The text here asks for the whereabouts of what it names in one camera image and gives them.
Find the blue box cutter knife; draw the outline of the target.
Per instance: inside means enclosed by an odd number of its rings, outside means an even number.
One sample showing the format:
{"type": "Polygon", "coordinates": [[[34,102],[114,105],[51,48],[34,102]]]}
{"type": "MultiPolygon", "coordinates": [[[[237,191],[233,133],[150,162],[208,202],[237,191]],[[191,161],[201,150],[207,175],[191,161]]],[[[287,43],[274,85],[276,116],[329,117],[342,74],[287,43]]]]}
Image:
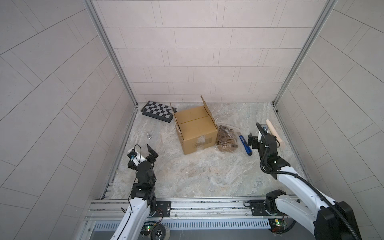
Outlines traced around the blue box cutter knife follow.
{"type": "Polygon", "coordinates": [[[253,152],[252,152],[252,149],[250,148],[250,146],[248,145],[247,141],[245,140],[245,138],[243,137],[243,135],[239,135],[239,138],[245,148],[245,151],[247,153],[247,155],[250,157],[252,156],[253,152]]]}

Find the brown item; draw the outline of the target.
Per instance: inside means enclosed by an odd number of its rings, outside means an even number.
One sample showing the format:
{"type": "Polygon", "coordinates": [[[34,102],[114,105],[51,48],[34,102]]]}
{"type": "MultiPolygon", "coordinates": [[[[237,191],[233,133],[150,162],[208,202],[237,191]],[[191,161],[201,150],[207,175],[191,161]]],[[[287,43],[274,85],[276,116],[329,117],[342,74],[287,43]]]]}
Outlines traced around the brown item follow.
{"type": "Polygon", "coordinates": [[[233,128],[226,125],[220,125],[216,140],[216,149],[220,152],[233,153],[238,145],[238,138],[240,133],[236,132],[233,128]]]}

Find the brown cardboard express box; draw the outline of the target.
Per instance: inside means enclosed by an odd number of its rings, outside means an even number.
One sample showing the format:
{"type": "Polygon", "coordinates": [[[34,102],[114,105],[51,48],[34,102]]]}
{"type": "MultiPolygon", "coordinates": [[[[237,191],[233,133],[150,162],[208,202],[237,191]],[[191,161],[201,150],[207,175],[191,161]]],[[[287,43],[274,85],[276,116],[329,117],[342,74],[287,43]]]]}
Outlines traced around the brown cardboard express box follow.
{"type": "Polygon", "coordinates": [[[218,126],[206,101],[203,105],[180,112],[172,112],[176,131],[185,155],[216,144],[218,126]]]}

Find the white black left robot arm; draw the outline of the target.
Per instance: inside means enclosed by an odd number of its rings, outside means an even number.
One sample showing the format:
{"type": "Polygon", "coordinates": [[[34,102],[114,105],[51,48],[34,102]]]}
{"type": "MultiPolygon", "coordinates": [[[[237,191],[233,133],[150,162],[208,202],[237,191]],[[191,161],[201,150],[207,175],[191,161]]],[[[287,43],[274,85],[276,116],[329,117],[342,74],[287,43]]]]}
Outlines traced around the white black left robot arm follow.
{"type": "Polygon", "coordinates": [[[128,153],[128,168],[136,173],[129,197],[129,206],[112,240],[136,240],[141,233],[147,217],[156,212],[155,183],[157,181],[153,167],[159,156],[150,146],[149,155],[143,157],[142,152],[132,149],[128,153]]]}

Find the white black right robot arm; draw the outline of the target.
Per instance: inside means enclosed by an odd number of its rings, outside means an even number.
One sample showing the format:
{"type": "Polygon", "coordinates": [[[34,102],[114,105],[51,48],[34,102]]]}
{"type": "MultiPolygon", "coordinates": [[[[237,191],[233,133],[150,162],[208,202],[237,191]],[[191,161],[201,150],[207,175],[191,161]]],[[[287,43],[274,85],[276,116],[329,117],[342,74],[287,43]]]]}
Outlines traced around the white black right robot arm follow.
{"type": "Polygon", "coordinates": [[[352,207],[327,196],[301,177],[278,155],[280,142],[276,136],[260,130],[249,134],[245,147],[250,154],[258,150],[263,173],[288,187],[298,200],[282,190],[266,194],[265,207],[270,215],[283,213],[302,225],[317,240],[360,240],[361,234],[352,207]]]}

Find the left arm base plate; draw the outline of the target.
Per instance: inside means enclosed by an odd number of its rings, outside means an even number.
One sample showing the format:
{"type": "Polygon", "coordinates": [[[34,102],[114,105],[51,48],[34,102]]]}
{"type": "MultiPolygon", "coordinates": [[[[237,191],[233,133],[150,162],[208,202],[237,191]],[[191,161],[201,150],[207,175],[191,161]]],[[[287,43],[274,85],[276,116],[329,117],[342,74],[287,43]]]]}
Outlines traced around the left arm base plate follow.
{"type": "Polygon", "coordinates": [[[168,218],[171,214],[171,201],[157,201],[155,212],[150,214],[150,218],[168,218]]]}

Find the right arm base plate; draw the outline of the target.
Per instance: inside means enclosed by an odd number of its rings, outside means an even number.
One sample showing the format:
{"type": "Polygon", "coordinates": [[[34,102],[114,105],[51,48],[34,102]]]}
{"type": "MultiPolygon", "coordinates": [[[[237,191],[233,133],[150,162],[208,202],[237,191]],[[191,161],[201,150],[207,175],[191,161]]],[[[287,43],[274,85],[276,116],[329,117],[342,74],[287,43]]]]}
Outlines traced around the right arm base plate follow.
{"type": "Polygon", "coordinates": [[[284,214],[277,211],[276,213],[269,213],[266,209],[265,200],[249,200],[243,203],[244,207],[249,208],[252,216],[283,216],[284,214]]]}

